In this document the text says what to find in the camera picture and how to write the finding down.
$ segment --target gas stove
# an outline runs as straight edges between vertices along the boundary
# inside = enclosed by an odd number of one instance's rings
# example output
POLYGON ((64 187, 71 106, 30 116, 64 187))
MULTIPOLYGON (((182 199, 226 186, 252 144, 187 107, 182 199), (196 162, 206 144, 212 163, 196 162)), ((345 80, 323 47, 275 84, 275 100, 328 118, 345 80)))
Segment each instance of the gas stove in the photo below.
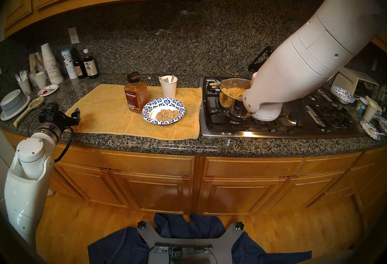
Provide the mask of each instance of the gas stove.
POLYGON ((238 120, 219 107, 219 84, 227 78, 203 77, 200 131, 205 137, 346 138, 366 136, 336 96, 318 88, 305 97, 283 104, 273 121, 238 120))

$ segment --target yellow towel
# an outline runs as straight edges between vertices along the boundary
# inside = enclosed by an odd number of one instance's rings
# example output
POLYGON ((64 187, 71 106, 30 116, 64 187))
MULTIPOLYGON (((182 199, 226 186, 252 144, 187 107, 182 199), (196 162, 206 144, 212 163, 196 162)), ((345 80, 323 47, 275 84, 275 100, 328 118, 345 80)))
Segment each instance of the yellow towel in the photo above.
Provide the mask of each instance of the yellow towel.
MULTIPOLYGON (((161 87, 148 86, 149 98, 163 97, 161 87)), ((161 140, 185 140, 199 137, 201 88, 176 88, 176 99, 185 106, 185 115, 168 125, 147 122, 141 114, 129 111, 124 86, 101 84, 77 101, 67 112, 80 109, 76 133, 97 133, 150 137, 161 140)))

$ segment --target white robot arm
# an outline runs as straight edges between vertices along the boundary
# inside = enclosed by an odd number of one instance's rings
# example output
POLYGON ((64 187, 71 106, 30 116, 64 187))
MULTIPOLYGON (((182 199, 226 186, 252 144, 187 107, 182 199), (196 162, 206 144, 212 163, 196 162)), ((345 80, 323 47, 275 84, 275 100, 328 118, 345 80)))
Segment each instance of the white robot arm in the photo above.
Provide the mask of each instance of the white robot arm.
POLYGON ((244 106, 258 120, 276 119, 284 102, 328 81, 378 34, 383 22, 375 0, 325 0, 253 74, 244 106))
POLYGON ((34 248, 35 233, 43 215, 54 163, 52 154, 65 129, 80 121, 77 108, 71 117, 59 111, 59 105, 49 103, 39 116, 42 125, 30 138, 22 140, 8 170, 4 187, 8 220, 17 232, 34 248))

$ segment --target wooden floor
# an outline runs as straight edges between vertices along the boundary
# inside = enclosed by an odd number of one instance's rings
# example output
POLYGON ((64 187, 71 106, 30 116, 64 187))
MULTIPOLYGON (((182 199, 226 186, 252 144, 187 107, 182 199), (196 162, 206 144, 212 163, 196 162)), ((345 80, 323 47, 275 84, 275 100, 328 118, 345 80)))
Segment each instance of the wooden floor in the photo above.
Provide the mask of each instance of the wooden floor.
MULTIPOLYGON (((89 244, 127 226, 136 227, 140 220, 153 224, 153 216, 154 213, 87 203, 55 193, 47 198, 36 232, 37 252, 49 264, 88 263, 89 244)), ((318 257, 356 245, 363 234, 351 198, 289 213, 219 218, 225 228, 233 221, 242 221, 250 238, 267 253, 312 250, 312 256, 318 257)))

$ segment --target granite countertop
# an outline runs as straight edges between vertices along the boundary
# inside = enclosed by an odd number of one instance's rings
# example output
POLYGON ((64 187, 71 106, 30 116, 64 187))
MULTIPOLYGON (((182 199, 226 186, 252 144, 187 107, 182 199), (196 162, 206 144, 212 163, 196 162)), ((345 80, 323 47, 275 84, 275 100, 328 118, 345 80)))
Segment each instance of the granite countertop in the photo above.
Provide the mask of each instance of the granite countertop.
MULTIPOLYGON (((158 75, 142 75, 142 80, 149 86, 158 86, 158 75)), ((198 76, 177 76, 178 87, 198 87, 198 76)), ((57 102, 60 110, 66 112, 84 95, 92 91, 99 84, 126 84, 126 75, 100 75, 91 80, 69 80, 59 84, 59 89, 44 98, 44 102, 57 102)), ((36 98, 37 90, 31 94, 31 100, 36 98)), ((40 123, 37 115, 44 105, 33 110, 20 123, 18 128, 13 126, 16 119, 0 121, 0 128, 23 136, 29 132, 33 134, 40 123)), ((346 105, 351 115, 361 120, 353 105, 346 105)), ((63 134, 61 143, 66 144, 69 133, 63 134)), ((351 153, 364 149, 377 148, 387 144, 382 136, 381 141, 370 137, 337 138, 337 139, 264 139, 264 138, 208 138, 201 134, 198 139, 181 141, 165 141, 146 137, 112 135, 112 134, 85 134, 75 133, 73 145, 130 151, 141 153, 160 153, 171 155, 206 155, 206 156, 237 156, 237 157, 284 157, 284 156, 318 156, 351 153)))

